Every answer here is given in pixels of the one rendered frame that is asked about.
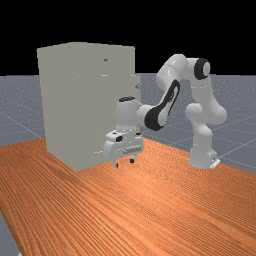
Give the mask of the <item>pale cabinet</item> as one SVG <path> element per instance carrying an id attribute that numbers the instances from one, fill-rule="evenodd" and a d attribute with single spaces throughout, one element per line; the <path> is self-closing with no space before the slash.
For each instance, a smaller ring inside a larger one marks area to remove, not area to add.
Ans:
<path id="1" fill-rule="evenodd" d="M 102 164 L 118 100 L 140 97 L 135 48 L 70 42 L 37 58 L 48 152 L 76 171 Z"/>

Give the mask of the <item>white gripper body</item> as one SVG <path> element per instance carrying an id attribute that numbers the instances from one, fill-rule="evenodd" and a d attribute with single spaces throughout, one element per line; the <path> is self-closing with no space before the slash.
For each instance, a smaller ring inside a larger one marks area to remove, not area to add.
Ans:
<path id="1" fill-rule="evenodd" d="M 124 156 L 137 157 L 144 151 L 144 137 L 133 130 L 113 130 L 105 135 L 104 160 L 114 163 Z"/>

